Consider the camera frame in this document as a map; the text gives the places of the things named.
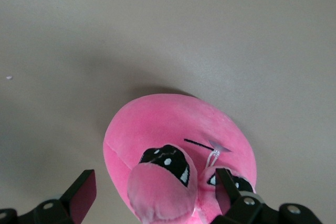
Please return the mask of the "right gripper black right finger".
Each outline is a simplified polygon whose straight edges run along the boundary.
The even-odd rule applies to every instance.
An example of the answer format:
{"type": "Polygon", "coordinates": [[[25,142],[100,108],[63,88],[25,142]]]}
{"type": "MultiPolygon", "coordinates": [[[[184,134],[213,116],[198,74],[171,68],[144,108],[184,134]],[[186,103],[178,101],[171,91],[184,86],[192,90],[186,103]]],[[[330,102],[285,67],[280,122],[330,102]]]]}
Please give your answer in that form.
{"type": "Polygon", "coordinates": [[[216,200],[221,214],[212,223],[278,223],[279,212],[273,210],[256,193],[240,191],[229,170],[216,169],[216,200]]]}

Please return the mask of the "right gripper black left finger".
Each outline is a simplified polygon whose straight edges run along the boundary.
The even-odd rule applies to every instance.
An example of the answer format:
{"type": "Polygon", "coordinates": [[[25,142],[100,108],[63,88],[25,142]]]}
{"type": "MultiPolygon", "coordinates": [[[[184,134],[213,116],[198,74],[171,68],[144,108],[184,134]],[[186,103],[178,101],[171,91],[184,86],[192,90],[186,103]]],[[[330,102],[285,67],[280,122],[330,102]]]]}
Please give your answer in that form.
{"type": "Polygon", "coordinates": [[[96,176],[84,170],[58,199],[49,199],[18,217],[19,223],[82,223],[96,199],[96,176]]]}

